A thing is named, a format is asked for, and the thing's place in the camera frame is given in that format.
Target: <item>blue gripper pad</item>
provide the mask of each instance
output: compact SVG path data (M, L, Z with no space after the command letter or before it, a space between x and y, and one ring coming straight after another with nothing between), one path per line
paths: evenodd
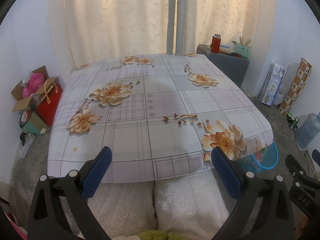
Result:
M80 174L86 174L86 176L80 180L82 184L81 198L83 200L93 197L111 162L111 149L103 147L94 160L87 161L83 165L79 171Z
M320 166L320 152L317 149L312 151L312 158Z
M234 163L232 167L230 165L230 162L232 161L228 160L226 155L218 147L213 148L211 152L211 161L230 197L239 201L242 196L242 182L234 170L234 168L236 168L235 166L238 164Z

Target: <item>green towel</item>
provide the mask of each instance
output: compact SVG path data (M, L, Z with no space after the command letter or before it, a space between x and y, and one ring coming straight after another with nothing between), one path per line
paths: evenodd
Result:
M138 234L141 240L187 240L184 236L176 233L164 233L159 230L149 230Z

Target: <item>pink bag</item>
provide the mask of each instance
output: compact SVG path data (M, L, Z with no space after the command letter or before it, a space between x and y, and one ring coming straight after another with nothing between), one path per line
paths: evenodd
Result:
M22 97L27 98L35 93L44 83L44 76L41 73L33 73L28 84L22 91Z

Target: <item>table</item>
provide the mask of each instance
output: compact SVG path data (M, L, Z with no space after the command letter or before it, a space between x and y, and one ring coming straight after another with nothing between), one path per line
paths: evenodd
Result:
M209 45L199 44L198 54L204 54L218 69L230 78L237 87L241 87L250 60L238 57L232 57L225 53L211 52Z
M269 122L205 55L105 59L70 73L48 175L79 170L108 146L113 161L102 182L167 179L211 169L206 154L217 145L237 159L272 141Z

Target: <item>green basket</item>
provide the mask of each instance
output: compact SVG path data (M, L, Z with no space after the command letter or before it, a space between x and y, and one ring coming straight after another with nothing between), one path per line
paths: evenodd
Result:
M241 45L239 43L235 46L235 53L240 54L244 58L248 59L250 55L251 48Z

